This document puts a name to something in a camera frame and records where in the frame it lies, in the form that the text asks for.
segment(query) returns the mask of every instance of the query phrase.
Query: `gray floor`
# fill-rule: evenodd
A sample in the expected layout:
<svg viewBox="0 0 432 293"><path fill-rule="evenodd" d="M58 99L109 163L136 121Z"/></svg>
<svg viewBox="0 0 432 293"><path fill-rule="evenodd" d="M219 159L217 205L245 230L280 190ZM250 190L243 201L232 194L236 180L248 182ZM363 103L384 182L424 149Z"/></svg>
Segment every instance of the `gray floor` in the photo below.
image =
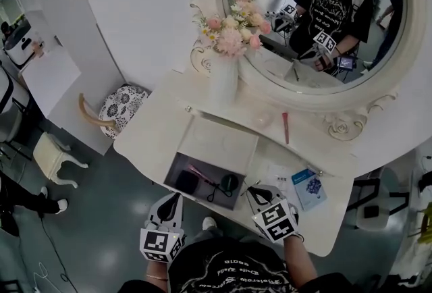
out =
<svg viewBox="0 0 432 293"><path fill-rule="evenodd" d="M72 152L79 160L90 164L88 169L82 169L66 163L60 172L61 178L76 180L80 187L74 190L71 186L56 186L48 182L35 162L27 162L20 184L35 194L47 184L53 198L69 200L69 209L61 215L46 216L45 225L78 291L117 292L125 281L144 277L146 261L138 249L140 228L150 206L167 190L152 185L112 148L102 157L64 131L52 131L72 145ZM29 147L34 145L38 136L40 132L35 132ZM20 157L16 160L17 163L23 162ZM13 178L18 180L20 171L15 171ZM189 239L199 232L203 218L209 214L207 208L185 201L183 228ZM60 278L61 267L37 214L17 208L15 216L31 286L34 285L33 272L39 272L38 264L41 262L51 281L62 292L73 292ZM392 227L374 234L353 230L350 225L352 216L347 215L332 253L325 258L313 256L318 272L323 275L339 271L353 283L365 282L373 274L387 275L402 239L405 214L392 216ZM248 233L227 219L216 219L231 236L240 237ZM18 244L16 238L0 232L0 279L18 279L26 292L30 292ZM38 286L44 293L55 292L42 280L38 280Z"/></svg>

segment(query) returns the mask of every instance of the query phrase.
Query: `bracelet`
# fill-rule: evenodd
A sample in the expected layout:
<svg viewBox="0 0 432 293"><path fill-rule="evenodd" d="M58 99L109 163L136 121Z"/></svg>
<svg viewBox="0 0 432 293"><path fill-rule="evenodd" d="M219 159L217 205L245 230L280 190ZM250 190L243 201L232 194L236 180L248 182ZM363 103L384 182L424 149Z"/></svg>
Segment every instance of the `bracelet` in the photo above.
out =
<svg viewBox="0 0 432 293"><path fill-rule="evenodd" d="M168 281L168 279L163 279L162 277L157 277L157 276L153 276L153 275L149 275L149 274L147 274L147 277L151 277L152 279L159 279L161 281Z"/></svg>

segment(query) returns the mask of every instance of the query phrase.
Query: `white sneaker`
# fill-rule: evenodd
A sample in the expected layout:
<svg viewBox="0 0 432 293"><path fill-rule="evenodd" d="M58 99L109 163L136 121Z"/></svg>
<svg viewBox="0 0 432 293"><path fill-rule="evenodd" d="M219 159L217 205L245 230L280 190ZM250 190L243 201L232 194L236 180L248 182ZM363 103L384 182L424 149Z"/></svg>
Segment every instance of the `white sneaker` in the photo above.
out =
<svg viewBox="0 0 432 293"><path fill-rule="evenodd" d="M363 66L366 69L369 69L370 67L372 67L373 61L364 61L363 62Z"/></svg>
<svg viewBox="0 0 432 293"><path fill-rule="evenodd" d="M56 214L63 213L68 208L68 201L65 199L61 199L60 201L57 201L57 203L59 204L60 210Z"/></svg>
<svg viewBox="0 0 432 293"><path fill-rule="evenodd" d="M210 227L217 227L216 221L212 217L206 217L202 222L202 230L205 231Z"/></svg>
<svg viewBox="0 0 432 293"><path fill-rule="evenodd" d="M48 189L46 186L43 186L40 190L40 193L45 196L45 198L48 198Z"/></svg>

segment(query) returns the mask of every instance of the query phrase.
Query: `black t-shirt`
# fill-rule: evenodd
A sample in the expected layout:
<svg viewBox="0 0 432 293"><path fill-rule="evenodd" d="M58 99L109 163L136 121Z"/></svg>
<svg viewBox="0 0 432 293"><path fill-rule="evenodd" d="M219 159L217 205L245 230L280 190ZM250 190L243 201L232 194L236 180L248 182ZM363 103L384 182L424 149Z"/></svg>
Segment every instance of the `black t-shirt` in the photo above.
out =
<svg viewBox="0 0 432 293"><path fill-rule="evenodd" d="M241 243L231 238L205 240L187 246L175 258L168 274L171 293L297 292L284 262L271 248L258 242ZM336 277L314 280L300 292L315 293L321 290L321 293L325 293L351 287L343 276ZM138 293L143 288L146 288L146 293L161 292L149 283L141 283L140 289L134 285L135 289L125 289L124 286L120 292Z"/></svg>
<svg viewBox="0 0 432 293"><path fill-rule="evenodd" d="M393 6L393 16L391 17L388 34L396 37L399 31L400 24L402 23L402 14L404 11L404 0L390 0Z"/></svg>
<svg viewBox="0 0 432 293"><path fill-rule="evenodd" d="M302 23L292 33L290 46L299 54L309 50L321 31L330 34L339 43L352 35L367 42L373 15L373 0L364 0L352 21L352 0L294 0L306 13Z"/></svg>

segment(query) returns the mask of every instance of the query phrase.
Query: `round mirror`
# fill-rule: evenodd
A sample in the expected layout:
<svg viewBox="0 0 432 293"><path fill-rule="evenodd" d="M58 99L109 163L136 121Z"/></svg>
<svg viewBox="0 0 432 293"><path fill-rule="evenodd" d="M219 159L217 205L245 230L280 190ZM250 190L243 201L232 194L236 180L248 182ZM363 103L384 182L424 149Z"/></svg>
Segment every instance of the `round mirror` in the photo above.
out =
<svg viewBox="0 0 432 293"><path fill-rule="evenodd" d="M387 64L402 35L405 3L223 0L226 15L249 21L259 13L269 24L261 26L263 49L246 54L250 64L273 83L310 95L354 88Z"/></svg>

